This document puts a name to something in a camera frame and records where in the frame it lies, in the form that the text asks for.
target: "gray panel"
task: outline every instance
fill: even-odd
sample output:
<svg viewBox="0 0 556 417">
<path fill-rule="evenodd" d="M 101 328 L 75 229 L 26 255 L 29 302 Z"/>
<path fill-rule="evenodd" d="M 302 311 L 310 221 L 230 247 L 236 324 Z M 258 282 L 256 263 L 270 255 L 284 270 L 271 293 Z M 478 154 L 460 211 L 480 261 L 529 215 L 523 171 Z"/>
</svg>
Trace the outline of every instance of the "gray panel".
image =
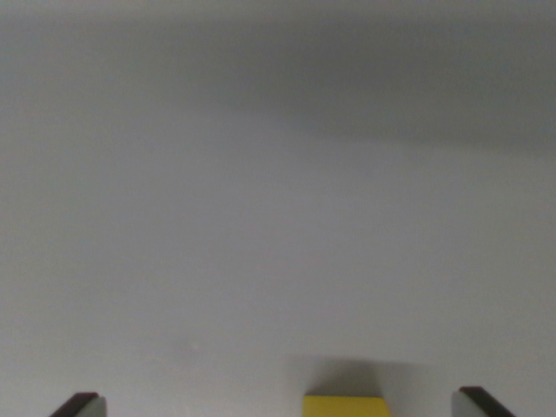
<svg viewBox="0 0 556 417">
<path fill-rule="evenodd" d="M 106 417 L 106 399 L 95 398 L 76 417 Z"/>
</svg>

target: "black edge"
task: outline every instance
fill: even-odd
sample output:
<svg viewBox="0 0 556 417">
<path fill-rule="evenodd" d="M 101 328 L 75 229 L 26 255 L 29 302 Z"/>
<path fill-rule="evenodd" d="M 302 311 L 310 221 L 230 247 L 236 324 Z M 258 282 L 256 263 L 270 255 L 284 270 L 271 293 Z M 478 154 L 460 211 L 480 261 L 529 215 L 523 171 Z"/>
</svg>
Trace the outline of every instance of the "black edge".
<svg viewBox="0 0 556 417">
<path fill-rule="evenodd" d="M 87 404 L 98 398 L 97 393 L 77 393 L 63 403 L 50 417 L 74 417 Z"/>
<path fill-rule="evenodd" d="M 461 387 L 460 392 L 469 397 L 488 417 L 515 417 L 483 387 Z"/>
</svg>

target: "yellow block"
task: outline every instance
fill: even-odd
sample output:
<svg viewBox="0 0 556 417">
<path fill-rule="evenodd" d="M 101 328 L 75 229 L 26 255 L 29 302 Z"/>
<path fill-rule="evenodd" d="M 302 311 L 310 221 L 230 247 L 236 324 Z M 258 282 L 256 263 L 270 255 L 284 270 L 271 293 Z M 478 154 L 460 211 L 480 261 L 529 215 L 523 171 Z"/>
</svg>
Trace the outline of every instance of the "yellow block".
<svg viewBox="0 0 556 417">
<path fill-rule="evenodd" d="M 303 417 L 390 417 L 390 413 L 382 398 L 307 395 Z"/>
</svg>

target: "yellow object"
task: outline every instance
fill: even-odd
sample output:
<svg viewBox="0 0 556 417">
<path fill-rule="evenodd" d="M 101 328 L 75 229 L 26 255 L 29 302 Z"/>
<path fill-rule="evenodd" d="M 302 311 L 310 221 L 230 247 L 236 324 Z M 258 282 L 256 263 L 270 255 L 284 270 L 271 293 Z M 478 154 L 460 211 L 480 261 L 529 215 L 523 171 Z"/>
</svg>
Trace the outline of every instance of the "yellow object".
<svg viewBox="0 0 556 417">
<path fill-rule="evenodd" d="M 302 417 L 390 417 L 390 413 L 382 398 L 307 395 Z"/>
</svg>

